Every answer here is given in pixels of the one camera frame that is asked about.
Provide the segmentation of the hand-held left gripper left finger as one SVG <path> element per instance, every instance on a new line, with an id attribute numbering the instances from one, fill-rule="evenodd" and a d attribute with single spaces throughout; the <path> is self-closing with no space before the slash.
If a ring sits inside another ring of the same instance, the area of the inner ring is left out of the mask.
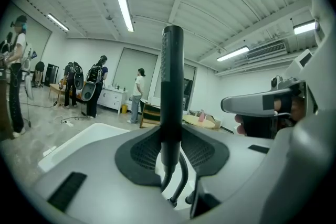
<path id="1" fill-rule="evenodd" d="M 157 127 L 87 144 L 36 181 L 40 208 L 57 224 L 186 223 L 161 193 L 160 150 Z"/>

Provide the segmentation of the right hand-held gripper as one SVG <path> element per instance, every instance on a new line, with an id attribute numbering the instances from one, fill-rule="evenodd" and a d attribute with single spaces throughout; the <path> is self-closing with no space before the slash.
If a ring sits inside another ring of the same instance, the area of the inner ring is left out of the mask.
<path id="1" fill-rule="evenodd" d="M 311 58 L 310 50 L 305 50 L 282 76 L 272 78 L 272 91 L 226 97 L 220 103 L 221 109 L 226 113 L 245 115 L 241 117 L 241 130 L 245 136 L 275 138 L 279 130 L 295 126 L 317 110 L 309 87 L 299 78 Z"/>

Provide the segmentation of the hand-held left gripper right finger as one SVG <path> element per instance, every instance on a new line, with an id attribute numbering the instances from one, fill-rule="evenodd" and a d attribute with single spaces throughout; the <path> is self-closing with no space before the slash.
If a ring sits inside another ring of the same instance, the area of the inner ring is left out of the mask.
<path id="1" fill-rule="evenodd" d="M 196 172 L 188 224 L 266 224 L 260 175 L 273 141 L 183 126 L 182 150 Z"/>

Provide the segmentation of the white bathtub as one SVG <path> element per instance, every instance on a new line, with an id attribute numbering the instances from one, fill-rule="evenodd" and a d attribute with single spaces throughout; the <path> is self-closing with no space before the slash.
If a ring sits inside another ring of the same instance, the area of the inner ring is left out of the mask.
<path id="1" fill-rule="evenodd" d="M 42 160 L 38 162 L 38 167 L 46 173 L 83 146 L 106 138 L 120 136 L 127 132 L 130 132 L 130 129 L 118 128 L 103 123 L 95 123 L 85 128 L 59 147 L 54 146 L 45 151 Z M 191 207 L 186 203 L 185 199 L 194 190 L 196 173 L 190 162 L 186 161 L 186 163 L 188 167 L 188 181 L 177 200 L 175 210 L 187 210 Z"/>

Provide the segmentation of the person's right hand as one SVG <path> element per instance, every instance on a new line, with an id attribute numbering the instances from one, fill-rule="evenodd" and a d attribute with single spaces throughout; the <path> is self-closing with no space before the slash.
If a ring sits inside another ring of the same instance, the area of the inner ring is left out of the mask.
<path id="1" fill-rule="evenodd" d="M 241 115 L 236 114 L 234 117 L 236 123 L 238 123 L 238 127 L 236 127 L 236 131 L 238 134 L 243 135 L 243 136 L 247 136 L 246 131 L 244 129 L 244 122 L 243 122 L 243 118 Z"/>

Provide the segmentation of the round light wooden table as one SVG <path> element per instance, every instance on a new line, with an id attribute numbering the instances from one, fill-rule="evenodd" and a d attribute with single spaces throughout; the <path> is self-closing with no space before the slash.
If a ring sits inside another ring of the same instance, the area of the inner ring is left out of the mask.
<path id="1" fill-rule="evenodd" d="M 215 127 L 215 124 L 212 121 L 207 120 L 204 117 L 184 114 L 182 119 L 186 123 L 197 127 L 202 127 L 206 129 L 213 129 Z"/>

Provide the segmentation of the ceiling tube light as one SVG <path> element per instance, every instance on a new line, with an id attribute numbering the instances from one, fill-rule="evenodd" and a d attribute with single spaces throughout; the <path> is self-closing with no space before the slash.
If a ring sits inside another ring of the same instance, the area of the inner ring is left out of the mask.
<path id="1" fill-rule="evenodd" d="M 118 0 L 118 4 L 119 4 L 121 14 L 122 14 L 122 17 L 124 19 L 124 23 L 126 25 L 126 28 L 127 28 L 128 32 L 133 33 L 134 32 L 134 27 L 133 27 L 131 13 L 130 13 L 130 9 L 129 9 L 128 0 Z"/>
<path id="2" fill-rule="evenodd" d="M 239 48 L 239 49 L 237 49 L 237 50 L 235 50 L 235 51 L 232 51 L 232 52 L 230 52 L 230 53 L 228 53 L 228 54 L 225 54 L 225 55 L 223 55 L 223 56 L 220 56 L 220 57 L 218 57 L 216 60 L 217 60 L 218 62 L 222 62 L 222 61 L 225 61 L 225 60 L 227 60 L 227 59 L 230 59 L 230 58 L 239 56 L 239 55 L 244 54 L 244 53 L 247 53 L 247 52 L 249 52 L 249 48 L 248 48 L 247 46 L 244 46 L 244 47 L 241 47 L 241 48 Z"/>
<path id="3" fill-rule="evenodd" d="M 48 17 L 54 22 L 56 23 L 58 26 L 60 26 L 64 31 L 69 31 L 69 28 L 64 25 L 61 21 L 59 21 L 54 15 L 52 14 L 48 14 Z"/>
<path id="4" fill-rule="evenodd" d="M 316 21 L 313 19 L 311 21 L 293 26 L 293 31 L 295 35 L 299 35 L 308 31 L 315 30 Z"/>

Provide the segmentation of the ceiling air conditioner unit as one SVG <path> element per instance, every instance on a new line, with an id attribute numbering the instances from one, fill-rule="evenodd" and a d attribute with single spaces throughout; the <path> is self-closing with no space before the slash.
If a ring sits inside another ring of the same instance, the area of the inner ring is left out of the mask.
<path id="1" fill-rule="evenodd" d="M 287 53 L 286 44 L 284 41 L 277 41 L 267 45 L 260 46 L 258 48 L 249 51 L 246 54 L 246 58 L 248 60 L 257 60 L 259 58 L 283 53 Z"/>

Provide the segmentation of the white vanity cabinet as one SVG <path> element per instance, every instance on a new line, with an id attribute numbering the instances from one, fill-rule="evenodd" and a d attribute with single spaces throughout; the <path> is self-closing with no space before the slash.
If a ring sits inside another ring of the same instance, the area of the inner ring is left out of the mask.
<path id="1" fill-rule="evenodd" d="M 120 114 L 121 106 L 125 104 L 128 92 L 115 88 L 102 89 L 98 104 L 106 108 L 117 110 Z"/>

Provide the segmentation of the person's cream jacket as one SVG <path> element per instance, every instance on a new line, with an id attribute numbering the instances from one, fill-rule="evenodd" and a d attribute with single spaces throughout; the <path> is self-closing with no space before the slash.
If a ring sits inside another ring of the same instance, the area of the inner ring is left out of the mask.
<path id="1" fill-rule="evenodd" d="M 249 224 L 310 224 L 333 220 L 336 189 L 336 14 L 329 0 L 312 0 L 317 49 L 300 77 L 317 104 L 295 127 L 282 129 L 243 187 L 215 209 Z"/>

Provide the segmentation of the low light wooden table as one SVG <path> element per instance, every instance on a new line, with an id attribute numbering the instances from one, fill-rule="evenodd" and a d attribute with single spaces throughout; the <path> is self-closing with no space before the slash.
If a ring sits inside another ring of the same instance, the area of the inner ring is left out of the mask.
<path id="1" fill-rule="evenodd" d="M 50 94 L 51 92 L 54 92 L 57 94 L 57 100 L 56 100 L 56 104 L 59 106 L 64 106 L 64 102 L 65 101 L 65 96 L 66 96 L 66 85 L 63 86 L 63 88 L 60 88 L 58 84 L 50 84 L 49 85 L 50 90 L 49 90 L 49 98 L 50 98 Z M 80 99 L 80 94 L 77 94 L 77 90 L 75 88 L 75 94 L 76 94 L 76 98 L 79 97 Z M 72 97 L 72 87 L 70 87 L 70 91 L 69 91 L 69 103 L 70 103 L 70 99 Z"/>

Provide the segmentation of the tall black cabinet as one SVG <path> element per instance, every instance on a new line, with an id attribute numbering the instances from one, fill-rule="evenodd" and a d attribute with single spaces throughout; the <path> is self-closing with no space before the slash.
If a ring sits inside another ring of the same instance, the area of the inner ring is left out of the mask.
<path id="1" fill-rule="evenodd" d="M 48 64 L 44 81 L 45 86 L 49 87 L 51 84 L 56 83 L 58 69 L 58 66 Z"/>

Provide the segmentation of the grey roller blind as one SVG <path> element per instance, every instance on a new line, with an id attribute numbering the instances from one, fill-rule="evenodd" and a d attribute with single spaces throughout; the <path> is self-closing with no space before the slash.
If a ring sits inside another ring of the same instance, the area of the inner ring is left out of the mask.
<path id="1" fill-rule="evenodd" d="M 129 101 L 133 94 L 138 69 L 143 68 L 145 73 L 143 98 L 146 99 L 149 94 L 157 58 L 157 55 L 124 48 L 112 85 L 114 87 L 119 86 L 121 91 L 125 88 L 127 91 L 126 100 Z"/>

